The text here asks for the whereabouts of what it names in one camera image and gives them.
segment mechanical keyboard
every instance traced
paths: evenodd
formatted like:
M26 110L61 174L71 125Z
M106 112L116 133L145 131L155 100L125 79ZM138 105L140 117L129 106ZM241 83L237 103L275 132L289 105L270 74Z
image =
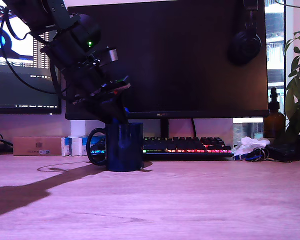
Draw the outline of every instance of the mechanical keyboard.
M105 153L104 138L91 146L92 155ZM231 147L218 137L145 137L143 139L145 160L199 160L230 158Z

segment small box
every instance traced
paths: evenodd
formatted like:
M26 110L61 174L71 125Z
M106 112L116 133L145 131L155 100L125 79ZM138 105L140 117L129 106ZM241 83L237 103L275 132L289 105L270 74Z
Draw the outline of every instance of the small box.
M62 155L62 137L14 137L13 155L43 156Z
M61 139L61 145L62 145L62 156L69 156L70 155L70 138L63 137Z
M79 145L80 139L77 137L69 136L69 154L70 156L78 156L79 155Z
M86 156L86 142L88 137L81 136L79 137L79 156ZM97 144L100 140L103 140L104 136L93 136L91 139L91 144Z

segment monitor stand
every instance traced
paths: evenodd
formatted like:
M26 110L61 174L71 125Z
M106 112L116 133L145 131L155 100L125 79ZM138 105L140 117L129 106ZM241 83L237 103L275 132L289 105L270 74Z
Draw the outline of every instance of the monitor stand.
M161 138L168 139L169 138L169 119L168 118L160 119L160 128L161 128Z

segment white plastic bag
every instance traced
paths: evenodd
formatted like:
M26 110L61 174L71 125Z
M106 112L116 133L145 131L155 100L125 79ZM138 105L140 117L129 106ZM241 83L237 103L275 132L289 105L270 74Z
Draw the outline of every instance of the white plastic bag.
M252 152L255 148L265 148L270 144L270 141L266 138L251 139L248 136L241 139L241 143L232 149L234 156L248 154Z

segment bottle cap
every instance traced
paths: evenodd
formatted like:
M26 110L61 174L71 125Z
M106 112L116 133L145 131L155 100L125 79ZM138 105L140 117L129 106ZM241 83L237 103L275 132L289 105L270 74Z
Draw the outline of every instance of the bottle cap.
M272 87L271 88L271 102L269 102L268 106L269 106L269 110L279 110L280 108L280 103L276 100L276 98L278 97L278 94L276 93L276 87Z

